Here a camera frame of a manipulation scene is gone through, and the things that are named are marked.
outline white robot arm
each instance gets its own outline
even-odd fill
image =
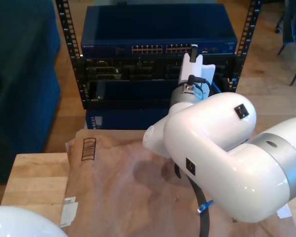
[[[196,87],[184,93],[190,87],[173,93],[176,103],[146,131],[143,145],[172,158],[239,221],[259,222],[295,198],[296,118],[243,143],[256,125],[252,103],[236,93],[202,100]]]

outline network switch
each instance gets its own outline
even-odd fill
[[[81,48],[84,58],[233,54],[237,37],[223,4],[89,6]]]

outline server rack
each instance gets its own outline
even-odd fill
[[[90,97],[87,88],[86,66],[83,62],[83,56],[80,54],[77,38],[75,36],[73,19],[70,12],[68,0],[55,0],[63,33],[71,59],[74,76],[79,89],[83,108],[90,109]],[[242,31],[240,43],[236,51],[235,63],[232,63],[231,78],[229,78],[229,91],[235,92],[240,80],[241,72],[248,55],[248,50],[252,41],[253,33],[256,28],[259,12],[262,6],[261,0],[251,0],[245,25]]]

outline black square label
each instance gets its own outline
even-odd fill
[[[191,162],[188,158],[186,158],[186,168],[189,172],[195,175],[195,164]]]
[[[236,111],[236,113],[237,113],[237,115],[238,115],[238,117],[240,119],[243,119],[243,118],[245,118],[246,116],[249,115],[249,113],[248,113],[246,107],[244,106],[244,104],[238,105],[234,109],[235,109],[235,111]]]

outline silver metal ring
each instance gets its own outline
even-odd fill
[[[290,200],[296,197],[296,149],[285,139],[271,133],[260,133],[247,143],[269,153],[284,171],[290,186]]]

